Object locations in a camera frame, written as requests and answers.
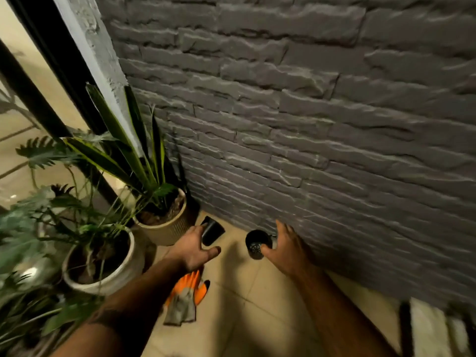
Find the person's left hand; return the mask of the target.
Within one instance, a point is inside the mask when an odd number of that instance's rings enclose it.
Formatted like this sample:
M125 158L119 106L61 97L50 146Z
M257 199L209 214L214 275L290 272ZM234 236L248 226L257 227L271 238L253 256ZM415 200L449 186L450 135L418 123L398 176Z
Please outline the person's left hand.
M203 231L203 226L192 226L175 245L170 248L169 252L167 252L163 258L164 262L173 266L181 275L202 268L206 264L199 263L199 251L203 249L201 243Z

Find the person's right hand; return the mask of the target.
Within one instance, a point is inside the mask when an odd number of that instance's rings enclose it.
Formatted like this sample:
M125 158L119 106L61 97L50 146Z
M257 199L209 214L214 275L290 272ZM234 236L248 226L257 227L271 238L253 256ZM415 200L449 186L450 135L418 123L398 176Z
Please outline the person's right hand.
M276 219L276 227L277 245L274 249L277 249L277 257L269 261L293 281L301 280L306 275L317 272L318 268L312 262L306 244L294 229L278 219Z

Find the black plastic nursery pot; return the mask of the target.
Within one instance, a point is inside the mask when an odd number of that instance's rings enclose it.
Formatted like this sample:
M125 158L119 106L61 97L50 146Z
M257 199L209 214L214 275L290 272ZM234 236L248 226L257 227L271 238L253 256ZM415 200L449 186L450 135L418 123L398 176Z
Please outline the black plastic nursery pot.
M223 226L210 216L205 216L201 225L204 226L204 231L201 236L201 243L204 246L211 246L220 236L225 233Z
M261 252L261 246L265 245L273 249L274 242L277 242L277 234L269 234L261 229L250 231L245 238L248 254L253 260L263 259L264 256Z

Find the person's right forearm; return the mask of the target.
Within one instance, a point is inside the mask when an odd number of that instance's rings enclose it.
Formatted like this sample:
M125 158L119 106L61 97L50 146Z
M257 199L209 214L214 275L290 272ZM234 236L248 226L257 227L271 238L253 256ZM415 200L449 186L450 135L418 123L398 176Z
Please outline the person's right forearm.
M372 322L311 263L289 264L288 276L310 313L328 357L398 357Z

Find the person's left forearm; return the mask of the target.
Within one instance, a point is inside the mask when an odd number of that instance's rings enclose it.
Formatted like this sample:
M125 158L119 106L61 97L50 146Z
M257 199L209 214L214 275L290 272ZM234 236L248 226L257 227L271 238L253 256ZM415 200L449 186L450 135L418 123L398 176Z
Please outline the person's left forearm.
M192 269L163 258L104 303L50 357L140 357L165 300Z

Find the beige ribbed ceramic pot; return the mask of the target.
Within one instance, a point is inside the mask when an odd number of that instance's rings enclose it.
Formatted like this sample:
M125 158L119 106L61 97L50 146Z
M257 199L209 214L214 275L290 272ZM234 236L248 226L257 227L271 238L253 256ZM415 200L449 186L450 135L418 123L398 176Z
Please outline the beige ribbed ceramic pot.
M135 216L133 220L140 234L147 237L156 246L174 245L193 224L186 193L180 188L178 188L178 197L159 224L143 224Z

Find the orange and grey work glove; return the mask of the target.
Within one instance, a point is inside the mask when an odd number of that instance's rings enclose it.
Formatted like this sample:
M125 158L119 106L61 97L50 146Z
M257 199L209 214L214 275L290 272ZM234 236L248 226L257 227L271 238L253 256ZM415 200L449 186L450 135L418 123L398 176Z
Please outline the orange and grey work glove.
M165 301L163 325L180 327L194 323L197 318L197 306L205 298L210 286L209 280L202 279L203 268L183 276L172 289Z

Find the white round ceramic pot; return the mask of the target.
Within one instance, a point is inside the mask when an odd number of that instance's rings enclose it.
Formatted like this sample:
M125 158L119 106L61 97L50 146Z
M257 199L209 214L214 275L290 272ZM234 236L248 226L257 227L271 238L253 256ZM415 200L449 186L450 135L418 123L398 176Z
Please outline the white round ceramic pot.
M109 296L134 278L145 267L144 243L127 227L112 228L114 238L98 238L92 251L73 246L61 266L65 283L77 292Z

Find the snake plant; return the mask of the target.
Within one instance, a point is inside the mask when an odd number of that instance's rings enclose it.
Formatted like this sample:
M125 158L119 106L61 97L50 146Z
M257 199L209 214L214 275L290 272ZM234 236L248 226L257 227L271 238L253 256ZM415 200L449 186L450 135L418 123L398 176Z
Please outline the snake plant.
M87 162L129 187L136 198L135 215L140 223L158 226L171 221L185 205L186 198L180 195L158 123L152 120L152 126L146 128L134 93L126 85L124 94L132 134L139 142L136 148L99 89L90 83L85 88L107 133L98 136L98 141L74 136L64 138L64 143Z

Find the black metal leg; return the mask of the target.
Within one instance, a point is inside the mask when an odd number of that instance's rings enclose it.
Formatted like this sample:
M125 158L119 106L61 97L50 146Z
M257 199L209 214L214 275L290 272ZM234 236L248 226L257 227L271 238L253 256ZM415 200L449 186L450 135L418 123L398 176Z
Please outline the black metal leg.
M411 306L409 300L402 301L398 309L401 357L414 357Z

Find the leafy green plant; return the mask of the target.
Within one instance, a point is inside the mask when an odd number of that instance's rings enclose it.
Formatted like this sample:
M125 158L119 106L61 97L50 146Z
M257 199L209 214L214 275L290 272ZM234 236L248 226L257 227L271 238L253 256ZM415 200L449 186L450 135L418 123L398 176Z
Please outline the leafy green plant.
M132 246L131 210L120 197L98 206L63 143L36 137L16 152L35 190L0 215L0 357L46 357L104 300Z

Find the black window frame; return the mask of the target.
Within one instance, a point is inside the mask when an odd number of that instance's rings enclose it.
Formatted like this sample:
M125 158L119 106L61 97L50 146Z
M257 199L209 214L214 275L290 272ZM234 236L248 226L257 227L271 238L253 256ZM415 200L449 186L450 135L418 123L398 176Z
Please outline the black window frame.
M117 196L114 178L86 162L74 164L72 175L61 165L30 172L26 159L14 154L29 138L107 132L86 85L106 92L120 111L113 93L118 83L98 58L111 50L95 0L0 0L0 209L33 191L31 175L39 185L92 178L100 192L94 201Z

